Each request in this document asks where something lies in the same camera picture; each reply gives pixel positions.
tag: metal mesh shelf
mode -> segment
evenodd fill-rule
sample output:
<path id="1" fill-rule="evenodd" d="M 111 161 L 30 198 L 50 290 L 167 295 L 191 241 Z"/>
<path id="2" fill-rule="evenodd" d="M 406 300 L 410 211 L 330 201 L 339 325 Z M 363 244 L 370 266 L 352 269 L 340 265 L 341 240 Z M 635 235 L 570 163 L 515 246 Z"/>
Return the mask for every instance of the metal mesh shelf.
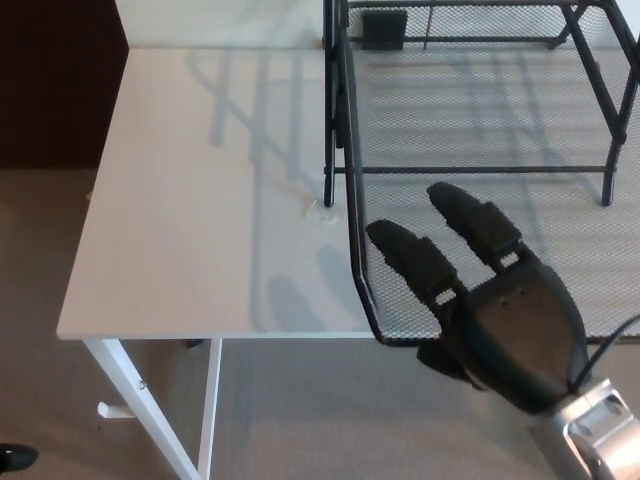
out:
<path id="1" fill-rule="evenodd" d="M 592 340 L 635 313 L 640 62 L 615 2 L 349 7 L 325 3 L 334 45 L 325 204 L 334 172 L 346 173 L 353 270 L 378 340 L 413 344 L 439 326 L 368 242 L 368 223 L 387 218 L 428 235 L 469 287 L 490 276 L 429 208 L 426 187 L 439 180 L 514 220 L 565 279 Z M 332 164 L 335 142 L 345 169 Z M 618 162 L 617 204 L 603 209 Z"/>

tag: white table leg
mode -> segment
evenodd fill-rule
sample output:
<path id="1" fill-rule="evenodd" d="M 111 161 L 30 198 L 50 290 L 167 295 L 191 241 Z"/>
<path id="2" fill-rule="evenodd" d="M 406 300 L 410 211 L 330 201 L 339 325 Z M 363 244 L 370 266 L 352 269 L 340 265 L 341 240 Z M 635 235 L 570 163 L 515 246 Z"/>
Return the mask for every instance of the white table leg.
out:
<path id="1" fill-rule="evenodd" d="M 218 404 L 218 386 L 220 385 L 220 362 L 222 361 L 222 339 L 211 339 L 209 352 L 209 369 L 207 371 L 207 393 L 204 398 L 202 415 L 202 434 L 200 436 L 200 456 L 198 473 L 203 480 L 211 476 L 211 457 L 213 455 L 213 433 L 216 422 L 216 406 Z"/>
<path id="2" fill-rule="evenodd" d="M 84 343 L 178 476 L 182 480 L 199 479 L 200 475 L 195 465 L 151 395 L 146 383 L 140 377 L 120 340 L 85 340 Z"/>

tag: silver robotic arm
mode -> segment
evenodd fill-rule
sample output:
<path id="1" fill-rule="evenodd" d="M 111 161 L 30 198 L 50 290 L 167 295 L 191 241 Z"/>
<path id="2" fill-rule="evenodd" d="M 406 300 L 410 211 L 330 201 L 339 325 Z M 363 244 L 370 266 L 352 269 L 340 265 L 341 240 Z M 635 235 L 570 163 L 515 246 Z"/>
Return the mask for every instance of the silver robotic arm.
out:
<path id="1" fill-rule="evenodd" d="M 422 342 L 418 359 L 527 413 L 531 436 L 560 480 L 640 480 L 640 421 L 609 380 L 591 377 L 602 354 L 640 317 L 589 359 L 571 295 L 507 217 L 446 183 L 427 191 L 495 277 L 468 290 L 428 238 L 388 220 L 367 227 L 387 265 L 440 323 L 440 338 Z"/>
<path id="2" fill-rule="evenodd" d="M 593 380 L 529 431 L 561 480 L 640 479 L 640 421 L 609 380 Z"/>

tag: white wall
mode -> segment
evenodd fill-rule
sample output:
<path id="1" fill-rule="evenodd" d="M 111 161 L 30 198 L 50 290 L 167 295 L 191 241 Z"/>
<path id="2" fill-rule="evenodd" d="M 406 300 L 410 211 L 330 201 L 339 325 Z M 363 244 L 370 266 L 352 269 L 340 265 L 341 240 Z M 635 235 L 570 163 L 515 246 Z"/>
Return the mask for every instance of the white wall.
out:
<path id="1" fill-rule="evenodd" d="M 618 0 L 620 10 L 627 19 L 631 31 L 635 35 L 640 33 L 640 1 L 639 0 Z"/>
<path id="2" fill-rule="evenodd" d="M 322 0 L 116 1 L 132 47 L 317 48 L 322 37 Z M 638 34 L 640 0 L 618 3 Z"/>

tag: mesh tray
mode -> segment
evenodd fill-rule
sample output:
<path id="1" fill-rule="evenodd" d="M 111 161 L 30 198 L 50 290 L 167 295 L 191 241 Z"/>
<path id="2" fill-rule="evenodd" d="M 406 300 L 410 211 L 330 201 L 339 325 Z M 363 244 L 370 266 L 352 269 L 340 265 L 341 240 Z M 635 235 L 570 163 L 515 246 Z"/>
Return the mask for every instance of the mesh tray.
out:
<path id="1" fill-rule="evenodd" d="M 384 175 L 360 168 L 604 166 L 612 137 L 578 50 L 570 36 L 549 49 L 566 25 L 560 8 L 362 5 L 352 5 L 347 30 L 357 87 L 358 178 L 351 181 L 360 201 L 358 228 L 393 220 L 434 240 L 467 286 L 487 280 L 491 272 L 430 207 L 426 188 L 448 181 L 505 211 L 565 280 L 592 340 L 640 311 L 636 113 L 616 200 L 607 209 L 598 204 L 602 175 L 596 174 Z M 363 50 L 363 12 L 390 9 L 407 11 L 404 48 Z M 630 68 L 609 19 L 588 8 L 580 26 L 619 108 Z M 374 304 L 369 317 L 380 339 L 437 337 L 435 318 L 366 238 L 362 250 Z"/>

